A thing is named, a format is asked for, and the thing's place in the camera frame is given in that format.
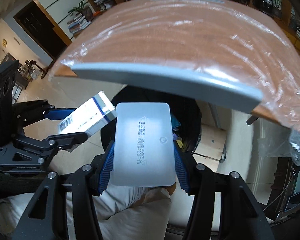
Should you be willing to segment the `translucent plastic case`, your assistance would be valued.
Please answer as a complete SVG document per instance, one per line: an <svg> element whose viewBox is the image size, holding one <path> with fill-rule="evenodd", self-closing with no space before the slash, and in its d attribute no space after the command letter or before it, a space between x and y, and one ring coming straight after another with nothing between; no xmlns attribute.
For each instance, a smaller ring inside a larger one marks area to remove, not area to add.
<svg viewBox="0 0 300 240"><path fill-rule="evenodd" d="M110 183L135 187L173 185L175 160L169 105L122 102L116 112Z"/></svg>

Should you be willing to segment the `white cardboard box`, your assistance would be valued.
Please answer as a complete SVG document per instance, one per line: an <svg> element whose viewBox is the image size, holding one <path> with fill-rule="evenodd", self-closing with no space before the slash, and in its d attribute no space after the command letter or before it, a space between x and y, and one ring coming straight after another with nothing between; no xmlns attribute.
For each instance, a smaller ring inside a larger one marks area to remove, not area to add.
<svg viewBox="0 0 300 240"><path fill-rule="evenodd" d="M79 106L58 125L59 134L85 132L88 137L117 117L116 108L104 91Z"/></svg>

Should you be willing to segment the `black trash bin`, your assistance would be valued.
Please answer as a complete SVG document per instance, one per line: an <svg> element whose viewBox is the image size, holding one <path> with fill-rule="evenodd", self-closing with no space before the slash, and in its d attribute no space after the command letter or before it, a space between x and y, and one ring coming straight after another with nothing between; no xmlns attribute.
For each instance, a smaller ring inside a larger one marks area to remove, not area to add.
<svg viewBox="0 0 300 240"><path fill-rule="evenodd" d="M150 89L126 86L111 100L117 107L122 102L164 102L170 107L173 144L183 152L193 154L200 139L202 114L195 100L183 96L158 92ZM117 117L101 129L104 150L115 140Z"/></svg>

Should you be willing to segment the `stack of books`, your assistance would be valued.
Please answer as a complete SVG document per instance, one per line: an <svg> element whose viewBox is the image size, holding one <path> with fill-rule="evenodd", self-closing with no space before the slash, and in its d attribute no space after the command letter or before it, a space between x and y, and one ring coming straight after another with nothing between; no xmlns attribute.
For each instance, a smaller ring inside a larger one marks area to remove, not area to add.
<svg viewBox="0 0 300 240"><path fill-rule="evenodd" d="M75 18L67 22L68 31L74 35L75 33L82 31L88 25L91 24L91 21L87 20L84 15L78 14Z"/></svg>

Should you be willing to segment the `potted green plant left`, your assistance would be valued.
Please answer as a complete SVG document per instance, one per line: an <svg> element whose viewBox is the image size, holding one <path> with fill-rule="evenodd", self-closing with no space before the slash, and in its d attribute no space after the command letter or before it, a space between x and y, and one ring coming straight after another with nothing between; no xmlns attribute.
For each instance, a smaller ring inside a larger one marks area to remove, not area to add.
<svg viewBox="0 0 300 240"><path fill-rule="evenodd" d="M93 11L89 6L89 2L86 0L81 0L78 6L73 7L68 11L69 14L81 14L87 21L93 19Z"/></svg>

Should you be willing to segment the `potted plant on cabinet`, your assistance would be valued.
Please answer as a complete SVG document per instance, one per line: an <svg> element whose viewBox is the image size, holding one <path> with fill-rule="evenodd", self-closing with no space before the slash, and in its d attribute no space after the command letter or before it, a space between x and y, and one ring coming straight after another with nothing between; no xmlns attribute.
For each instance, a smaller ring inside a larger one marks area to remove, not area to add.
<svg viewBox="0 0 300 240"><path fill-rule="evenodd" d="M273 14L278 18L282 18L281 0L273 0Z"/></svg>

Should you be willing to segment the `black coffee machine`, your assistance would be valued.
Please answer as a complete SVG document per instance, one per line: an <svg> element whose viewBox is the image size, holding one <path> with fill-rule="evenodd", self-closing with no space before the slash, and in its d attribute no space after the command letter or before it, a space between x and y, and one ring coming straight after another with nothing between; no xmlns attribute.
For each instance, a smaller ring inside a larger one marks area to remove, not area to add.
<svg viewBox="0 0 300 240"><path fill-rule="evenodd" d="M253 0L253 5L260 11L269 14L273 12L273 0Z"/></svg>

